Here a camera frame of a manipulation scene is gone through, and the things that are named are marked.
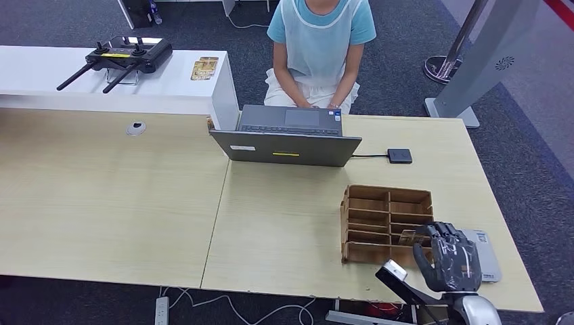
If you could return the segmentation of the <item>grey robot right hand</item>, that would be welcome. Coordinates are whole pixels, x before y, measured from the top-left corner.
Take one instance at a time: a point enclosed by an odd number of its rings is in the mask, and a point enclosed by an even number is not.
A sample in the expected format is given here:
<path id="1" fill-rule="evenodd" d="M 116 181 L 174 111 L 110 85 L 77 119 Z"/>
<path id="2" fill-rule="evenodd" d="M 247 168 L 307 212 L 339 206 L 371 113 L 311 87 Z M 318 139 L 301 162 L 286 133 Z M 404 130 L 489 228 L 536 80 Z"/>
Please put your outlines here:
<path id="1" fill-rule="evenodd" d="M 416 229 L 430 238 L 432 261 L 419 242 L 413 244 L 414 260 L 426 285 L 435 292 L 477 292 L 482 282 L 476 244 L 452 224 L 434 221 Z"/>

